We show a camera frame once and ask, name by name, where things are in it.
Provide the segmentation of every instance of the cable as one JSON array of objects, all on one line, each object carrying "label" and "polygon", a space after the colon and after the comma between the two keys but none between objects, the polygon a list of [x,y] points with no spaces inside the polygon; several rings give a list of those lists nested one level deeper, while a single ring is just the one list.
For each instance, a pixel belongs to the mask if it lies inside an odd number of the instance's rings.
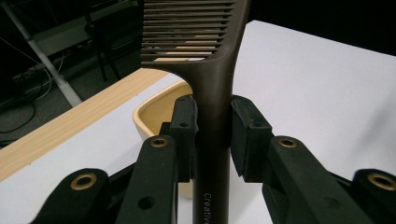
[{"label": "cable", "polygon": [[[18,102],[18,100],[23,100],[23,101],[25,101],[25,102],[27,102],[27,103],[30,104],[30,106],[31,106],[32,109],[33,109],[32,115],[29,117],[28,120],[26,120],[25,122],[23,122],[22,124],[20,124],[20,125],[17,126],[16,128],[13,128],[13,129],[10,129],[10,130],[6,130],[6,131],[1,131],[1,130],[0,130],[0,133],[12,133],[12,132],[18,130],[19,128],[25,126],[25,125],[26,125],[27,123],[29,123],[29,122],[33,119],[33,117],[35,116],[35,104],[34,104],[32,101],[26,101],[26,100],[24,100],[24,99],[22,99],[22,98],[20,98],[20,99],[13,99],[13,101],[14,101],[14,102],[12,102],[13,105],[15,105],[16,102]],[[7,107],[8,107],[7,105],[4,106],[4,108],[1,108],[1,107],[0,107],[0,114],[1,114],[3,111],[5,111],[5,110],[7,109]]]},{"label": "cable", "polygon": [[7,105],[9,102],[13,102],[13,101],[15,101],[15,97],[14,97],[14,98],[7,99],[6,101],[2,102],[2,103],[0,104],[0,109],[1,109],[2,106]]},{"label": "cable", "polygon": [[[21,51],[20,49],[17,49],[16,47],[14,47],[12,44],[10,44],[8,41],[6,41],[3,37],[0,36],[0,39],[3,40],[6,44],[8,44],[10,47],[14,48],[17,52],[19,52],[19,53],[21,53],[22,55],[26,56],[27,58],[29,58],[29,59],[32,60],[33,62],[39,64],[38,61],[36,61],[34,58],[30,57],[29,55],[27,55],[25,52]],[[50,92],[50,89],[51,89],[51,87],[52,87],[52,77],[50,76],[50,73],[47,71],[46,68],[44,68],[44,72],[47,74],[47,76],[48,76],[48,78],[49,78],[49,88],[47,89],[47,91],[46,91],[43,95],[41,95],[41,96],[35,98],[36,100],[41,99],[41,98],[43,98],[44,96],[46,96],[46,95]],[[40,88],[40,87],[32,88],[32,89],[30,89],[30,90],[28,90],[28,91],[26,91],[26,92],[35,90],[35,89],[37,89],[37,88]]]},{"label": "cable", "polygon": [[27,92],[28,91],[25,91],[24,92],[24,97],[23,97],[23,99],[26,99],[26,100],[29,100],[29,101],[35,101],[38,97],[40,97],[40,95],[41,95],[41,93],[43,92],[43,88],[44,88],[44,85],[43,85],[43,82],[42,82],[42,80],[41,80],[41,78],[39,78],[38,79],[38,82],[39,82],[39,86],[38,87],[35,87],[34,89],[37,89],[37,88],[40,88],[40,91],[37,93],[37,96],[35,96],[35,97],[33,97],[32,99],[27,99],[27,97],[26,97],[26,95],[27,95]]},{"label": "cable", "polygon": [[[46,5],[47,5],[47,8],[48,8],[48,10],[49,10],[49,13],[50,13],[50,15],[52,16],[53,21],[55,22],[55,25],[59,25],[59,22],[58,22],[58,20],[56,20],[55,14],[54,14],[53,11],[52,11],[52,7],[50,6],[49,1],[46,0],[45,2],[46,2]],[[62,59],[61,59],[61,64],[59,65],[59,68],[58,68],[58,72],[61,71],[61,68],[62,68],[62,65],[63,65],[63,64],[64,64],[64,49],[62,50]]]}]

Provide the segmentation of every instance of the dark background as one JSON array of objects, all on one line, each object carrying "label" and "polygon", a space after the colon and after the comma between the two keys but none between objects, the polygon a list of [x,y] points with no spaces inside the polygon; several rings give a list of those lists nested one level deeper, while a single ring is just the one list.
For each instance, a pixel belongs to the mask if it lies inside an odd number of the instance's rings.
[{"label": "dark background", "polygon": [[[31,35],[83,15],[78,1],[7,2]],[[249,20],[265,21],[348,45],[396,55],[396,13],[390,2],[252,0]],[[2,8],[0,37],[38,60]],[[0,85],[0,98],[14,88],[9,78],[34,64],[0,40],[0,82],[3,83]]]}]

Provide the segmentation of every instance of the comb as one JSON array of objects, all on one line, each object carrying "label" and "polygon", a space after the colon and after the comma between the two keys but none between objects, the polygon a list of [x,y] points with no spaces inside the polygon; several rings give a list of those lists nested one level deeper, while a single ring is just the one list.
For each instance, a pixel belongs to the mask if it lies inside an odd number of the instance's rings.
[{"label": "comb", "polygon": [[198,108],[193,223],[228,222],[233,71],[249,4],[145,0],[142,67],[183,78]]}]

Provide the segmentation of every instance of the comb teeth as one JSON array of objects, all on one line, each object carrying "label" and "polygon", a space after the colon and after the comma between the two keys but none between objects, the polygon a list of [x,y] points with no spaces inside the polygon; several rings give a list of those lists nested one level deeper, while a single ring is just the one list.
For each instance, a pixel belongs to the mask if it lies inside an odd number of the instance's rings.
[{"label": "comb teeth", "polygon": [[145,0],[142,61],[199,58],[221,46],[235,0]]}]

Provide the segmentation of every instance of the black cable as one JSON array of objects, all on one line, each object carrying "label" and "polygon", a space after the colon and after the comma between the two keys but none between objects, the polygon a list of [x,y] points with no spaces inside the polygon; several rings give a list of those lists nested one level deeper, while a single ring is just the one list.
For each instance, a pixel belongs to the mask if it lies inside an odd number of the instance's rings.
[{"label": "black cable", "polygon": [[30,104],[30,106],[33,109],[32,115],[30,116],[30,118],[28,120],[26,120],[24,123],[20,124],[18,127],[10,129],[10,130],[6,130],[6,131],[1,131],[0,130],[0,133],[12,133],[12,132],[18,130],[19,128],[25,126],[27,123],[29,123],[35,117],[35,104],[32,101],[27,101],[27,100],[22,99],[22,98],[16,99],[13,102],[11,102],[12,105],[7,105],[7,104],[0,105],[0,115],[1,115],[1,113],[3,111],[6,111],[8,108],[11,108],[11,107],[15,106],[17,104],[17,102],[19,102],[19,101],[24,101],[24,102],[27,102],[27,103]]},{"label": "black cable", "polygon": [[[40,73],[35,68],[35,77],[39,77],[39,75],[40,75]],[[40,77],[38,78],[38,82],[39,82],[40,90],[38,91],[37,95],[35,97],[33,97],[32,99],[28,99],[27,98],[27,91],[26,91],[25,92],[25,96],[22,97],[23,99],[33,102],[33,101],[35,101],[36,99],[38,99],[41,96],[41,94],[43,93],[43,90],[44,90],[44,83],[43,83],[43,80]]]}]

